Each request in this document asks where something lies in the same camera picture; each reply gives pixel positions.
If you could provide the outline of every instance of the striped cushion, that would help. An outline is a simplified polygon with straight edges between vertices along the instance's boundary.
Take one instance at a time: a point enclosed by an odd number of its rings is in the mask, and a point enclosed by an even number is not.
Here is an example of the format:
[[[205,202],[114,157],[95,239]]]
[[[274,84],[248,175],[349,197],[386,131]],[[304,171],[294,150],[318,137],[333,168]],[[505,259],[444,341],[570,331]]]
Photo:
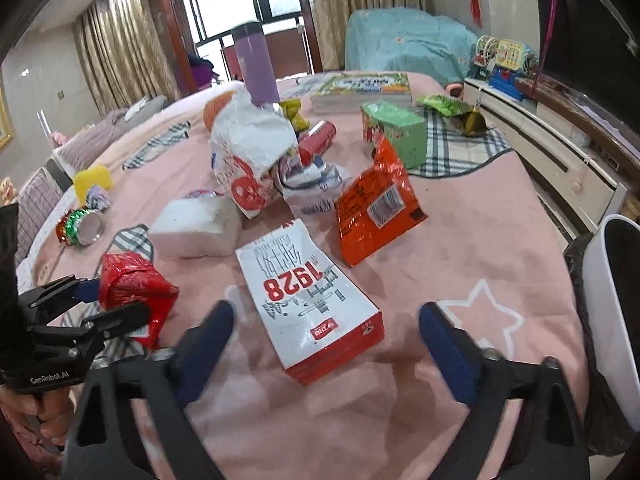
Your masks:
[[[18,266],[29,253],[38,231],[62,197],[62,190],[55,181],[40,168],[18,195],[18,251],[15,265]]]

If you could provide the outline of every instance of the red can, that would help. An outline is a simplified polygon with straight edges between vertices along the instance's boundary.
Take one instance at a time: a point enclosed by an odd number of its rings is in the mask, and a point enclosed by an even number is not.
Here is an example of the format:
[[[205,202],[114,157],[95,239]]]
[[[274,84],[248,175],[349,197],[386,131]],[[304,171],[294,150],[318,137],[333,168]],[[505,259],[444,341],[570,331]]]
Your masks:
[[[298,141],[300,151],[315,155],[322,155],[334,142],[337,131],[335,125],[329,121],[320,121],[309,130],[306,136]]]

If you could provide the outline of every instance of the tv cabinet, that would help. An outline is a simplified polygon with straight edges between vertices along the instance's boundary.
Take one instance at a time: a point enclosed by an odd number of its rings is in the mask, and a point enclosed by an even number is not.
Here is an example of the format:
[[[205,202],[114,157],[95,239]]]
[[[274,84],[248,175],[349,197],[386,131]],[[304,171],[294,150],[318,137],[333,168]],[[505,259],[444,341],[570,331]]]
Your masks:
[[[576,124],[536,101],[517,101],[485,80],[466,79],[463,99],[481,104],[487,123],[505,135],[577,234],[596,232],[605,216],[625,208],[633,181],[585,146],[590,138]]]

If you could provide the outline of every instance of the barcode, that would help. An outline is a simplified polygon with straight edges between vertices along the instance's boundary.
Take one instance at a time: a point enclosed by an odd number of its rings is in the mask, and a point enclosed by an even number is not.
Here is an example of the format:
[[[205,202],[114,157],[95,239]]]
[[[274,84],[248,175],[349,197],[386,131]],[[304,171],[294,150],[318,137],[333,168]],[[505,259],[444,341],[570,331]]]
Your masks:
[[[396,184],[393,184],[367,208],[367,213],[376,227],[382,229],[405,207]]]
[[[149,325],[141,326],[139,329],[129,332],[129,337],[149,337]]]

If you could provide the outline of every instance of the purple tumbler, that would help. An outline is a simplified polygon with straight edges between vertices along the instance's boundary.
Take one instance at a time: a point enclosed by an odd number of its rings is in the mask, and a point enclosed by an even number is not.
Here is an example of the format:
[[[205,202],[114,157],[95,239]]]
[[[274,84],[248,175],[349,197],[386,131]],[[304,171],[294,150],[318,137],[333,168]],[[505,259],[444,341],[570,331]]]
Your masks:
[[[243,23],[234,28],[231,35],[242,78],[254,104],[279,103],[280,94],[262,25],[258,22]]]

